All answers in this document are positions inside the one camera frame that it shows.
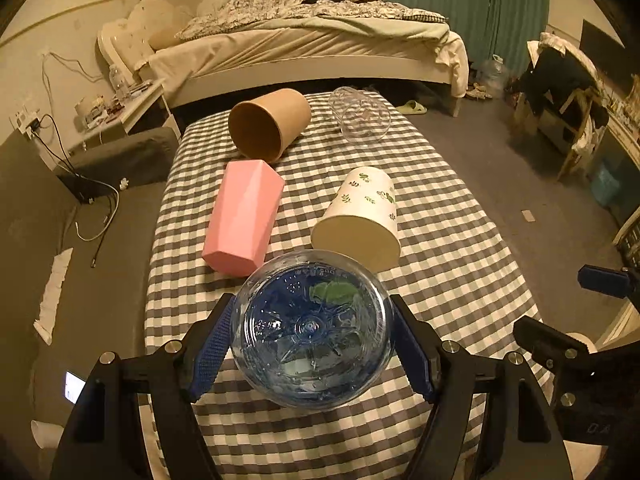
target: bed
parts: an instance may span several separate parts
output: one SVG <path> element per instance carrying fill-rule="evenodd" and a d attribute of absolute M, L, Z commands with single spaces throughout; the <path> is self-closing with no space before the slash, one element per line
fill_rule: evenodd
<path fill-rule="evenodd" d="M 415 127 L 378 94 L 391 126 L 375 146 L 340 134 L 329 94 L 308 94 L 309 126 L 273 168 L 286 181 L 267 260 L 310 248 L 310 231 L 357 166 L 394 181 L 399 265 L 378 277 L 443 339 L 501 358 L 517 350 L 513 322 L 540 318 L 529 289 L 479 203 Z M 146 352 L 182 338 L 225 292 L 244 282 L 213 272 L 201 258 L 211 207 L 226 164 L 241 157 L 226 127 L 228 111 L 185 131 L 162 199 L 149 267 Z M 550 374 L 526 355 L 541 384 Z M 414 394 L 393 356 L 376 383 L 345 406 L 309 413 L 283 408 L 243 379 L 229 351 L 209 393 L 194 407 L 225 479 L 400 478 L 430 407 Z M 474 396 L 463 451 L 478 444 L 484 395 Z"/>
<path fill-rule="evenodd" d="M 221 26 L 220 9 L 202 14 L 211 12 L 210 4 L 188 20 L 185 8 L 141 0 L 128 18 L 103 25 L 98 46 L 130 83 L 163 79 L 171 107 L 274 83 L 398 78 L 450 85 L 449 106 L 457 114 L 468 79 L 466 50 L 439 14 L 371 0 L 358 3 L 354 16 L 350 1 L 339 16 L 330 14 L 335 6 L 327 0 L 319 0 L 316 10 L 296 5 L 273 12 L 268 0 L 249 1 L 252 7 L 237 4 Z M 257 2 L 263 6 L 255 7 Z"/>

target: bed sheet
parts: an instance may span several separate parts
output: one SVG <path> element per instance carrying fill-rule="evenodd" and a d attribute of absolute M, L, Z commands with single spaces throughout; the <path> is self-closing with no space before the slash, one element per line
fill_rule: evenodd
<path fill-rule="evenodd" d="M 437 23 L 420 25 L 442 28 Z M 466 51 L 455 32 L 449 32 L 439 46 L 431 46 L 425 41 L 376 38 L 336 30 L 255 29 L 187 41 L 158 50 L 147 60 L 155 76 L 164 79 L 164 95 L 171 103 L 190 78 L 274 60 L 340 55 L 404 57 L 428 64 L 437 60 L 451 70 L 451 94 L 462 97 L 466 93 Z"/>
<path fill-rule="evenodd" d="M 266 259 L 310 248 L 310 230 L 349 171 L 377 166 L 396 190 L 399 265 L 379 273 L 391 293 L 443 339 L 501 358 L 518 349 L 513 322 L 540 318 L 498 229 L 456 173 L 413 125 L 377 94 L 392 124 L 372 146 L 344 140 L 328 105 L 310 94 L 311 123 L 273 164 L 286 181 Z M 147 352 L 205 319 L 243 279 L 206 266 L 200 254 L 226 164 L 241 158 L 221 112 L 189 126 L 162 200 L 145 313 Z M 526 357 L 541 384 L 550 375 Z M 211 391 L 193 407 L 224 478 L 399 478 L 430 406 L 414 394 L 394 355 L 376 383 L 347 405 L 322 413 L 283 408 L 252 389 L 226 355 Z M 478 443 L 484 395 L 474 397 L 464 451 Z"/>

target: clear plastic cup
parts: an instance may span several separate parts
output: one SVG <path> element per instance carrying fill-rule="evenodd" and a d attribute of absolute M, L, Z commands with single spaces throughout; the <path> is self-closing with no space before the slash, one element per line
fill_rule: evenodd
<path fill-rule="evenodd" d="M 329 107 L 335 119 L 340 122 L 346 109 L 359 102 L 363 95 L 362 92 L 350 86 L 341 86 L 331 92 L 331 95 L 329 95 Z"/>
<path fill-rule="evenodd" d="M 338 124 L 342 136 L 353 144 L 371 144 L 389 131 L 391 114 L 377 99 L 363 94 L 342 112 Z"/>

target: gray sofa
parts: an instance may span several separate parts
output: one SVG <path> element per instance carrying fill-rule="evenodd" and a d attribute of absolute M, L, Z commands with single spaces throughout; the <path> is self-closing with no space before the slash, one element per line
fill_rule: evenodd
<path fill-rule="evenodd" d="M 64 395 L 67 371 L 86 378 L 104 351 L 123 358 L 144 352 L 148 262 L 176 149 L 173 131 L 156 128 L 71 159 L 79 173 L 116 188 L 122 178 L 129 181 L 92 268 L 99 239 L 80 240 L 74 222 L 85 237 L 99 232 L 107 198 L 82 203 L 70 189 L 85 198 L 107 189 L 50 171 L 19 132 L 0 146 L 0 477 L 48 476 L 51 453 L 35 445 L 30 421 L 64 426 L 73 407 Z M 53 258 L 69 247 L 48 346 L 33 321 Z"/>

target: blue gripper pad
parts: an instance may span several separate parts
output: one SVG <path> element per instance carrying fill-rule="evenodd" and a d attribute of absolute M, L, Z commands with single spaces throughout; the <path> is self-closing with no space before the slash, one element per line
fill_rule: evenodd
<path fill-rule="evenodd" d="M 582 266 L 578 271 L 578 283 L 582 288 L 614 298 L 625 298 L 634 291 L 634 284 L 626 272 L 591 265 Z"/>
<path fill-rule="evenodd" d="M 202 350 L 194 360 L 193 380 L 189 386 L 191 402 L 196 402 L 211 389 L 226 352 L 231 346 L 231 312 L 234 300 L 235 297 L 226 304 L 222 316 L 209 333 Z"/>
<path fill-rule="evenodd" d="M 394 343 L 396 354 L 398 354 L 404 373 L 409 379 L 411 389 L 415 393 L 421 394 L 427 402 L 431 402 L 434 390 L 429 377 L 427 358 L 415 340 L 414 334 L 409 330 L 406 321 L 397 310 L 394 316 Z"/>

